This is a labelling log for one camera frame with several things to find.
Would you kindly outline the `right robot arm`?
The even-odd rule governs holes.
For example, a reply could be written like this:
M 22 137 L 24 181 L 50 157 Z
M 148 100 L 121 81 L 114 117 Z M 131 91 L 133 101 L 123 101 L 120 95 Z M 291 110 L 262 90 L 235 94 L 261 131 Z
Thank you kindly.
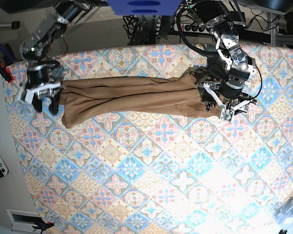
M 93 8 L 89 3 L 65 1 L 55 5 L 55 12 L 39 24 L 37 30 L 20 46 L 20 53 L 26 62 L 27 78 L 21 82 L 19 100 L 31 104 L 37 112 L 42 111 L 45 98 L 51 100 L 49 112 L 56 115 L 59 110 L 62 82 L 51 78 L 52 70 L 60 68 L 60 63 L 47 59 L 51 44 L 63 37 L 67 26 L 81 13 Z

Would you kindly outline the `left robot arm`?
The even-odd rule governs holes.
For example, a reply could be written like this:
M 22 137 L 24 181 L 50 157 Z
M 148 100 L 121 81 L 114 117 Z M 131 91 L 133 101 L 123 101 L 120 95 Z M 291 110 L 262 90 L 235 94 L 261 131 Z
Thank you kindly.
M 181 17 L 187 12 L 198 27 L 207 30 L 214 39 L 214 51 L 205 51 L 192 45 L 184 33 Z M 231 121 L 238 113 L 246 113 L 256 98 L 243 93 L 243 88 L 256 76 L 258 68 L 239 44 L 237 31 L 227 22 L 227 7 L 218 0 L 200 0 L 184 3 L 176 16 L 176 25 L 186 46 L 212 61 L 206 67 L 210 78 L 196 82 L 203 92 L 202 100 L 209 112 L 213 105 L 220 108 L 219 118 Z

